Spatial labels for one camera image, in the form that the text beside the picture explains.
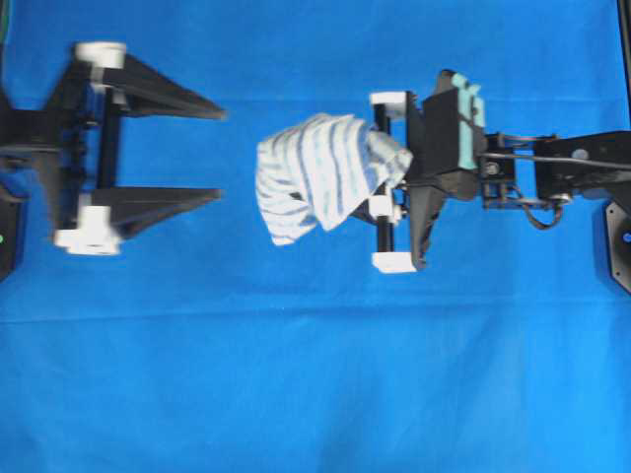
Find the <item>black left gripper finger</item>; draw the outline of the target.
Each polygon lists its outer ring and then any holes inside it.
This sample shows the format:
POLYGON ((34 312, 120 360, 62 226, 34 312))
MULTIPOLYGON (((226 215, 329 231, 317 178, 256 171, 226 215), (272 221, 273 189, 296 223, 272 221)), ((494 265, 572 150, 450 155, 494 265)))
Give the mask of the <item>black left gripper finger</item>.
POLYGON ((123 66, 105 68, 102 83, 122 97, 122 113, 129 117, 176 116, 223 120, 228 113, 214 102, 186 89, 131 54, 123 66))
POLYGON ((123 239, 131 239, 221 197, 222 191, 214 188, 112 187, 94 190, 91 203, 108 207, 110 225, 123 239))

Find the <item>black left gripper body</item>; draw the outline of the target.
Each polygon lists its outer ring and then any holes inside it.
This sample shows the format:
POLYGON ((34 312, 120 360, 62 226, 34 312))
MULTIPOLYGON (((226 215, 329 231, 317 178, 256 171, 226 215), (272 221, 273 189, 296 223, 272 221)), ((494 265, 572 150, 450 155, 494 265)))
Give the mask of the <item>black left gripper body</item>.
POLYGON ((113 256, 122 237, 109 221, 108 205, 83 191, 86 132, 98 127, 91 116, 92 89, 103 92, 103 72, 124 65, 126 45, 79 42, 41 109, 14 107, 1 93, 1 170, 32 169, 43 188, 54 245, 70 254, 113 256))

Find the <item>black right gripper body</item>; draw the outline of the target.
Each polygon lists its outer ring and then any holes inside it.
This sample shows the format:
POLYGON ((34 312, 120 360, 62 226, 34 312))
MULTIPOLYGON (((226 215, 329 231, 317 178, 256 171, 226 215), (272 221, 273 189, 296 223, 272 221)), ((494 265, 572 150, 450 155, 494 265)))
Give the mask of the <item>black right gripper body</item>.
POLYGON ((394 202, 394 188, 381 185, 369 198, 369 215, 377 227, 378 251, 373 265, 385 274, 420 271, 431 230, 449 198, 471 200, 477 193, 477 169, 458 166, 457 91, 452 70, 443 70, 431 96, 418 105, 413 93, 370 95, 378 129, 388 133, 402 120, 406 148, 413 159, 396 186, 404 202, 394 202))

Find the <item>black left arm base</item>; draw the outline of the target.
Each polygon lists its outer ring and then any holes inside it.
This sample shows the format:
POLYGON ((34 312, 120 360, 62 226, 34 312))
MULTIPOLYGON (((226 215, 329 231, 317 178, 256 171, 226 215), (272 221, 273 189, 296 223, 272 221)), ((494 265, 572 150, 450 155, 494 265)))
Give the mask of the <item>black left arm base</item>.
POLYGON ((23 261, 29 195, 18 181, 1 174, 1 282, 23 261))

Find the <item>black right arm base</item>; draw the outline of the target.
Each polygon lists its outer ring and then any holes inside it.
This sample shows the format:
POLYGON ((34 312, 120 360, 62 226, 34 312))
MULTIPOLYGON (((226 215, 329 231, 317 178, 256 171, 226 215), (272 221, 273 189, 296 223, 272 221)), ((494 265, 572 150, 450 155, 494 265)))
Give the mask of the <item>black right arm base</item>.
POLYGON ((607 277, 630 295, 630 217, 611 200, 603 206, 602 223, 607 277))

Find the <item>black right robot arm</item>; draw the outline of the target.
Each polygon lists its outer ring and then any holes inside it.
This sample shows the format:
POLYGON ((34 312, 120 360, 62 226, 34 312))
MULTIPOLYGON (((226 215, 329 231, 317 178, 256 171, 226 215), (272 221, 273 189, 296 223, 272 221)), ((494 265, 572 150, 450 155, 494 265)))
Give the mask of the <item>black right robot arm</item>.
POLYGON ((430 234, 448 199, 480 197, 486 209, 521 209, 540 230, 533 210, 551 211, 558 223, 577 194, 611 198, 630 210, 630 134, 599 133, 561 139, 512 136, 485 131, 485 102, 477 85, 442 71, 434 92, 419 101, 410 91, 371 95, 379 130, 405 125, 412 160, 397 185, 382 184, 365 204, 365 217, 377 227, 373 265, 386 274, 422 270, 430 234))

